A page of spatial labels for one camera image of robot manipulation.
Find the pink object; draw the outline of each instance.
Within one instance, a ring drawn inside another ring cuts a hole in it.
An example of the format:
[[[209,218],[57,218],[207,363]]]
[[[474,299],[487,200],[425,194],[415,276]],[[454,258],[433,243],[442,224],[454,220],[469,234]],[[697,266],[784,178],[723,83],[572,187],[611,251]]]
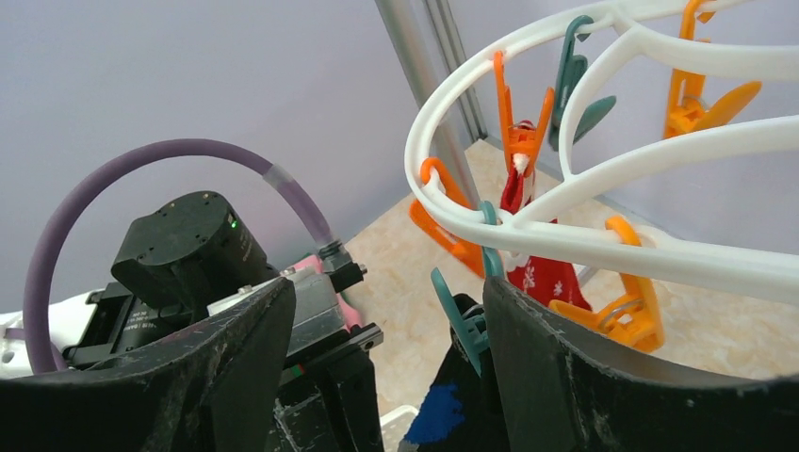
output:
[[[322,273],[322,261],[319,259],[319,256],[315,254],[302,259],[297,264],[294,264],[293,267],[299,270],[307,266],[312,266],[317,273]],[[364,323],[361,321],[361,313],[347,304],[340,294],[335,294],[335,297],[338,299],[338,306],[341,308],[341,313],[344,315],[344,324],[347,326],[347,330],[351,330],[355,325],[363,326]]]

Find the white plastic hanger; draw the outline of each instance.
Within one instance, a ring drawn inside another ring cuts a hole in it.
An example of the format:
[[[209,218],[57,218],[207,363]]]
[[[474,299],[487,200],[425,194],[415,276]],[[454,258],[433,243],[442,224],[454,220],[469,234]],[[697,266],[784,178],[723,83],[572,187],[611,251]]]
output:
[[[729,8],[743,1],[716,0],[704,4],[700,11]],[[626,247],[606,231],[548,223],[573,206],[649,174],[732,155],[796,148],[799,116],[788,116],[694,132],[624,153],[580,174],[571,171],[571,143],[579,118],[602,86],[637,55],[693,73],[799,81],[799,46],[697,43],[638,24],[681,14],[685,4],[685,0],[610,0],[573,8],[521,28],[470,58],[422,106],[408,136],[405,172],[425,209],[451,233],[486,247],[799,305],[799,256],[677,240],[645,226],[637,226],[636,231],[656,248]],[[482,212],[449,200],[439,190],[435,174],[423,186],[419,168],[430,153],[435,127],[449,106],[492,70],[494,52],[503,51],[508,59],[562,37],[571,20],[581,14],[595,19],[581,32],[612,26],[620,38],[582,77],[564,112],[559,135],[564,183],[515,216],[498,212],[503,223],[500,226],[482,224]]]

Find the white wall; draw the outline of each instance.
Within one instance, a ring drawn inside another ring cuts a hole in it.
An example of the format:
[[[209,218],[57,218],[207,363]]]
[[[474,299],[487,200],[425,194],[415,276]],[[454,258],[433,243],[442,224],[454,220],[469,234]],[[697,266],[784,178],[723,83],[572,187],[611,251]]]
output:
[[[371,1],[2,2],[0,312],[21,307],[36,239],[96,167],[176,137],[230,141],[298,179],[344,238],[409,192],[417,112]],[[181,159],[101,195],[61,254],[52,300],[110,279],[127,226],[194,190],[226,196],[270,260],[312,241],[282,199],[233,164]]]
[[[591,2],[585,0],[452,1],[468,56],[526,24],[549,14]],[[696,28],[697,38],[731,44],[799,44],[799,2],[760,0],[719,12]],[[680,17],[647,23],[677,36]],[[578,42],[576,52],[589,63],[616,38],[611,30]],[[547,86],[554,86],[563,40],[529,50],[506,66],[517,120],[538,112]],[[574,149],[575,171],[661,138],[671,69],[639,57],[600,93],[615,94],[616,108]],[[705,98],[712,104],[743,80],[709,78]],[[499,137],[493,75],[477,85],[492,136]],[[799,84],[765,83],[759,96],[734,121],[799,113]],[[545,144],[542,158],[557,165]],[[799,253],[799,153],[742,157],[676,169],[623,186],[613,200],[664,230],[694,240],[761,250]]]

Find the white object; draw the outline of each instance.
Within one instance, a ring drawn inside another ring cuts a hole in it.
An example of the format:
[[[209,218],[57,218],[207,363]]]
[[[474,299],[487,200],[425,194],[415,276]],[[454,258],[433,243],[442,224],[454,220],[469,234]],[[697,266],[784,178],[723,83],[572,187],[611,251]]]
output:
[[[380,418],[380,427],[383,431],[383,449],[394,451],[400,446],[400,441],[405,437],[419,410],[410,405],[402,405]]]
[[[50,340],[58,351],[80,342],[97,305],[87,303],[87,292],[50,305]],[[6,339],[6,329],[22,328],[23,313],[0,314],[0,379],[17,379],[32,375],[24,341]]]
[[[699,10],[715,11],[744,1],[716,0]],[[571,143],[583,111],[613,74],[636,56],[712,76],[799,81],[799,46],[698,43],[665,36],[639,24],[681,14],[685,5],[684,0],[594,3],[525,26],[477,53],[432,94],[411,127],[405,148],[405,175],[414,195],[444,229],[490,248],[799,305],[799,257],[795,255],[683,241],[643,226],[635,226],[636,231],[656,248],[630,247],[620,244],[612,232],[548,223],[573,206],[646,175],[733,155],[796,148],[799,116],[788,116],[670,138],[623,153],[583,173],[572,172]],[[507,61],[560,38],[571,21],[583,14],[594,18],[595,23],[581,27],[580,32],[612,26],[620,38],[590,66],[564,111],[559,136],[563,184],[515,215],[499,210],[499,226],[483,224],[482,212],[464,208],[444,195],[435,170],[430,182],[422,185],[419,170],[430,156],[436,125],[468,87],[493,70],[494,53],[504,52]]]

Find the purple tube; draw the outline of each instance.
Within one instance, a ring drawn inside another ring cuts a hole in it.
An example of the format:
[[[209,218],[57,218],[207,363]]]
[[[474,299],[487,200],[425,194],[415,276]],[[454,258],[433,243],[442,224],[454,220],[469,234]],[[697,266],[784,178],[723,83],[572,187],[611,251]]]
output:
[[[279,167],[272,170],[271,162],[257,153],[201,138],[160,141],[128,151],[96,169],[67,195],[47,221],[33,251],[25,277],[23,322],[25,348],[35,374],[57,370],[50,343],[50,288],[58,255],[77,219],[103,190],[124,175],[159,160],[190,155],[229,160],[254,170],[284,197],[318,246],[333,241],[327,220],[305,190]]]

